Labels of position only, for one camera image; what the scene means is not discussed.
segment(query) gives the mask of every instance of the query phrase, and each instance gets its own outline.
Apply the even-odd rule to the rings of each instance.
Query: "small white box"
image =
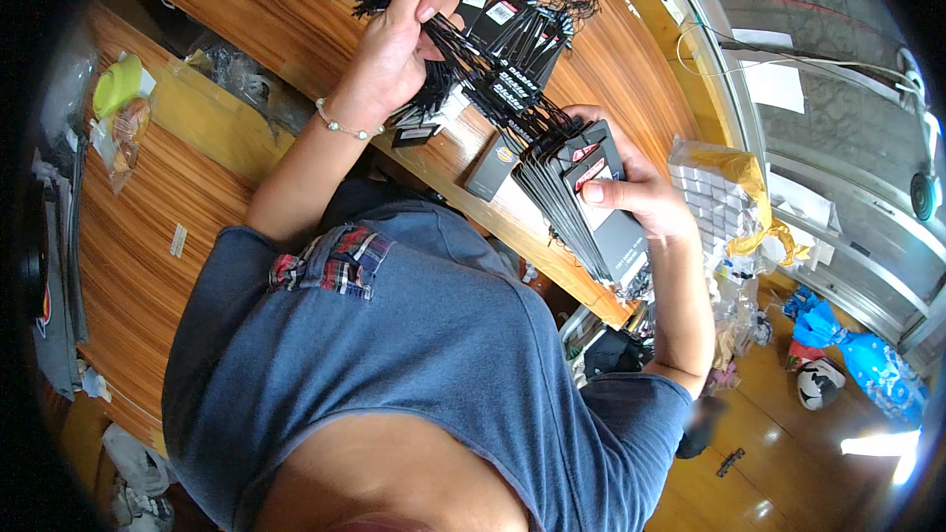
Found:
[[[697,181],[703,181],[703,183],[710,183],[711,181],[710,177],[712,177],[712,170],[708,169],[707,167],[704,167],[703,165],[700,165],[696,167],[694,171],[696,171]]]

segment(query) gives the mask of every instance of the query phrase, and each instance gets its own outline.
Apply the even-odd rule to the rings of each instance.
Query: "plastic bag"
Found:
[[[157,451],[142,444],[116,423],[102,434],[102,444],[115,468],[137,495],[156,497],[177,483],[174,471]]]
[[[138,150],[151,120],[151,108],[150,98],[136,97],[97,123],[91,122],[89,141],[99,151],[115,195],[135,169]]]

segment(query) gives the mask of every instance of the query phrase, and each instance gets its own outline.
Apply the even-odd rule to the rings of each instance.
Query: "dickies logo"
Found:
[[[496,148],[496,158],[502,160],[503,162],[512,162],[515,159],[513,156],[513,151],[509,150],[505,146]]]

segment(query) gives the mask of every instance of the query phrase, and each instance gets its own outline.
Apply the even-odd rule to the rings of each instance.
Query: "electrical cable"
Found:
[[[840,18],[845,18],[845,19],[847,19],[848,21],[851,21],[852,23],[855,23],[856,25],[859,25],[859,26],[863,27],[864,29],[870,31],[871,33],[874,33],[875,35],[877,35],[878,37],[880,37],[883,41],[885,41],[885,42],[887,42],[887,43],[890,43],[891,45],[894,45],[896,48],[900,48],[900,46],[903,45],[903,42],[891,40],[889,37],[886,37],[885,35],[883,35],[883,34],[880,33],[879,31],[877,31],[876,29],[874,29],[873,27],[871,27],[868,23],[865,23],[864,21],[859,20],[859,19],[856,19],[856,18],[854,18],[854,17],[851,17],[850,15],[846,15],[846,14],[844,14],[844,13],[841,13],[840,11],[835,11],[834,9],[829,9],[829,8],[826,7],[826,6],[821,6],[820,4],[814,4],[814,3],[812,3],[812,2],[805,2],[804,0],[777,0],[777,1],[779,1],[779,2],[784,2],[784,3],[786,3],[786,4],[793,4],[793,5],[795,5],[795,6],[808,7],[808,8],[816,9],[816,10],[818,10],[818,11],[823,11],[823,12],[825,12],[825,13],[830,13],[830,14],[835,15],[835,16],[840,17]]]
[[[703,27],[703,28],[705,28],[705,29],[707,29],[707,30],[709,30],[709,31],[711,31],[711,32],[713,32],[713,33],[715,33],[716,35],[720,35],[720,36],[722,36],[722,37],[725,37],[726,39],[731,39],[732,41],[735,41],[735,42],[737,42],[737,43],[743,44],[743,45],[745,45],[745,46],[749,46],[749,47],[751,47],[751,48],[753,48],[753,49],[755,49],[755,50],[759,50],[760,52],[774,53],[774,54],[776,54],[776,55],[781,55],[781,56],[786,56],[786,57],[783,58],[783,59],[780,59],[780,60],[769,60],[768,62],[754,62],[754,63],[752,63],[752,64],[750,64],[750,65],[748,65],[748,66],[740,66],[740,67],[732,68],[732,69],[729,69],[729,70],[723,70],[722,72],[705,73],[705,72],[700,72],[700,71],[698,71],[698,70],[693,70],[692,68],[690,68],[689,66],[687,66],[686,63],[683,61],[683,56],[680,54],[680,45],[683,43],[683,38],[686,37],[688,33],[690,33],[691,31],[693,31],[694,29],[697,29],[697,28],[699,28],[699,27]],[[904,80],[909,84],[910,87],[916,88],[916,85],[914,84],[914,82],[913,82],[910,78],[908,78],[906,75],[904,75],[904,74],[902,74],[902,73],[900,73],[900,72],[898,72],[898,71],[896,71],[896,70],[893,70],[892,68],[888,68],[888,67],[885,67],[885,66],[877,66],[877,65],[875,65],[875,64],[869,64],[869,63],[867,63],[867,62],[838,61],[838,60],[830,60],[830,59],[827,59],[827,58],[808,58],[808,57],[804,57],[804,56],[798,56],[798,57],[797,57],[797,56],[790,56],[790,55],[788,55],[788,54],[786,54],[786,53],[776,52],[776,51],[774,51],[774,50],[765,50],[765,49],[760,48],[760,47],[758,47],[758,46],[755,46],[755,45],[753,45],[753,44],[750,44],[750,43],[747,43],[747,42],[744,42],[744,41],[739,41],[739,39],[736,39],[735,37],[730,37],[729,35],[726,35],[725,33],[720,33],[720,32],[718,32],[718,31],[716,31],[716,29],[712,29],[711,27],[709,27],[708,25],[705,25],[705,24],[703,24],[703,23],[694,23],[693,26],[692,26],[690,29],[687,29],[687,30],[683,31],[682,33],[680,33],[680,37],[678,37],[677,40],[676,40],[676,59],[677,59],[677,61],[680,63],[680,66],[682,66],[683,69],[686,70],[687,72],[689,72],[690,74],[695,74],[696,76],[705,76],[705,77],[725,76],[726,74],[732,74],[733,72],[737,72],[737,71],[739,71],[739,70],[745,70],[746,68],[750,68],[750,67],[755,67],[755,66],[759,66],[759,65],[763,65],[763,64],[781,64],[781,63],[785,63],[785,62],[801,62],[801,63],[805,63],[805,64],[833,64],[833,65],[835,65],[835,66],[845,66],[845,67],[847,67],[847,66],[859,67],[859,66],[860,66],[860,67],[872,68],[872,69],[875,69],[875,70],[881,70],[882,72],[886,72],[886,73],[888,73],[888,74],[892,74],[893,76],[897,76],[898,78],[904,79]],[[823,66],[823,67],[822,67],[822,66],[817,66],[817,67],[820,68],[821,70],[825,71],[825,72],[828,72],[828,73],[830,73],[830,74],[835,74],[835,75],[837,75],[837,76],[841,76],[842,78],[844,78],[843,75],[838,74],[838,73],[835,72],[834,70],[831,70],[831,69],[826,68],[826,67],[824,67],[824,66]]]

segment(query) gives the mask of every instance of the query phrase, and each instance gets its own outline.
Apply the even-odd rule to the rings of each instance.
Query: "wooden tabletop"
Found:
[[[168,0],[315,100],[344,71],[366,20],[351,16],[352,0]],[[559,105],[597,103],[657,163],[674,135],[699,130],[665,58],[623,0],[599,0],[601,12],[574,38],[574,52],[559,60],[546,90]],[[555,243],[542,215],[507,180],[486,203],[462,187],[494,132],[472,107],[428,144],[391,149],[391,136],[373,143],[450,203],[526,258],[606,322],[622,324],[629,310],[588,277],[574,255]]]

